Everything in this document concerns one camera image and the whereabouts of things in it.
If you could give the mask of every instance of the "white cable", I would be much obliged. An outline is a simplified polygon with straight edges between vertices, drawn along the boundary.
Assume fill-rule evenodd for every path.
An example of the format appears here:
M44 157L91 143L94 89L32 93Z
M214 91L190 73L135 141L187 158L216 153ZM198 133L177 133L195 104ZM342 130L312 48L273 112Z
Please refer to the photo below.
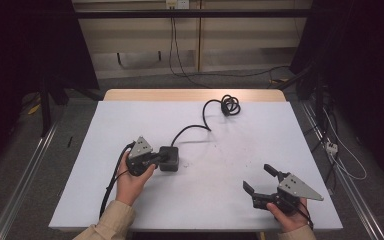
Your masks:
M329 115L327 114L326 110L323 108L323 111L324 113L326 114L326 117L327 117L327 120L329 121L329 124L330 124L330 127L332 128L333 130L333 133L335 134L336 136L336 139L338 139L338 141L341 143L341 145L351 154L351 156L354 157L354 159L357 161L357 163L361 166L361 168L363 169L364 171L364 177L356 177L354 175L352 175L351 173L349 173L341 164L339 164L335 157L333 157L332 154L329 154L330 156L332 156L332 160L338 165L338 167L344 171L348 176L350 176L351 178L354 178L356 180L364 180L366 179L367 177L367 172L366 172L366 169L364 168L363 164L361 164L361 162L358 160L358 158L345 146L345 144L341 141L341 139L339 139L338 135L336 134L336 129L333 127L333 124L332 122L330 121L330 118L329 118Z

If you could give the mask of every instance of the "white tabletop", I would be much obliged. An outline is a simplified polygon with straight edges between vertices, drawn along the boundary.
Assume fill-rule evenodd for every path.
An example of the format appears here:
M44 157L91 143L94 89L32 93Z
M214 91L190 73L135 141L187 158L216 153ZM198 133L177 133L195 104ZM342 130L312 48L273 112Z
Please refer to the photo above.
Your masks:
M98 104L60 202L49 224L63 231L98 222L121 150L143 136L158 151L191 124L202 125L205 102L109 101ZM210 103L212 129L186 130L176 141L178 172L157 169L136 200L133 231L265 231L279 229L270 212L254 209L243 190L247 181L258 193L276 192L270 164L291 172L324 197L308 201L315 230L342 228L297 119L288 102L241 103L237 116L225 117ZM109 201L115 198L115 187Z

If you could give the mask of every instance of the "gray carpet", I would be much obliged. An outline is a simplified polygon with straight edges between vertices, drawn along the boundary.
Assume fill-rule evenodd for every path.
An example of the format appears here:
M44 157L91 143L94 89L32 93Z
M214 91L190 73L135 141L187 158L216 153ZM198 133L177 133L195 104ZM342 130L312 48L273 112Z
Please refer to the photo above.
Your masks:
M254 74L261 71L230 71L223 74ZM284 70L274 71L272 77L287 78L290 73ZM192 81L205 84L210 88L252 88L264 89L269 85L268 74L249 77L229 76L194 76ZM173 75L131 77L125 79L109 79L100 81L101 90L94 91L103 95L111 88L202 88L190 80ZM52 106L54 111L63 108L63 116L55 136L40 165L35 180L22 203L7 239L72 239L77 233L64 233L48 228L49 221L59 200L59 194L64 189L71 168L80 151L90 121L92 120L97 103L84 97L74 90L67 90L70 101L67 106ZM297 99L294 88L285 90L285 96L293 107L301 129L311 128L302 103ZM20 114L20 119L14 128L10 143L0 156L0 213L9 200L12 191L17 186L24 168L32 156L41 133L40 110L34 115L27 115L28 109ZM375 214L384 232L384 172L376 164L372 154L356 140L352 127L347 124L340 108L335 109L338 119L341 140L361 160L368 172L367 179L355 181L368 206ZM314 133L306 135L308 146L312 149L318 139ZM345 151L340 151L347 169L361 175L360 167ZM329 163L323 148L314 151L314 159L322 174L326 176ZM327 187L333 187L333 176L329 178ZM354 206L352 205L343 186L337 180L334 195L331 196L338 211L344 229L332 232L317 232L318 239L370 239ZM266 233L267 239L277 239L276 233ZM135 234L134 239L255 239L254 234Z

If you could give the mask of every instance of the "beige sleeve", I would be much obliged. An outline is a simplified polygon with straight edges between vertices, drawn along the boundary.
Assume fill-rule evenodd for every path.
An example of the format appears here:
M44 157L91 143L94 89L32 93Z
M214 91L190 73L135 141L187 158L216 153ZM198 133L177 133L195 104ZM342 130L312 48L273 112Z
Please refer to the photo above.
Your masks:
M81 232L75 240L124 240L127 231L135 219L135 211L132 207L119 202L111 201L102 214L97 225L91 225Z
M316 240L313 231L308 225L287 233L279 234L279 240Z

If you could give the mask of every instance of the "horizontal bar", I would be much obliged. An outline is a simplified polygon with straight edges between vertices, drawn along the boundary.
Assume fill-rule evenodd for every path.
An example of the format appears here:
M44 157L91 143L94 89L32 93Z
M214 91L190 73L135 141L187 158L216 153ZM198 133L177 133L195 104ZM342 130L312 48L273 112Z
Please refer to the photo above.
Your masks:
M47 18L305 18L312 14L310 9L263 9L263 10L79 10L64 11L22 11L27 17Z

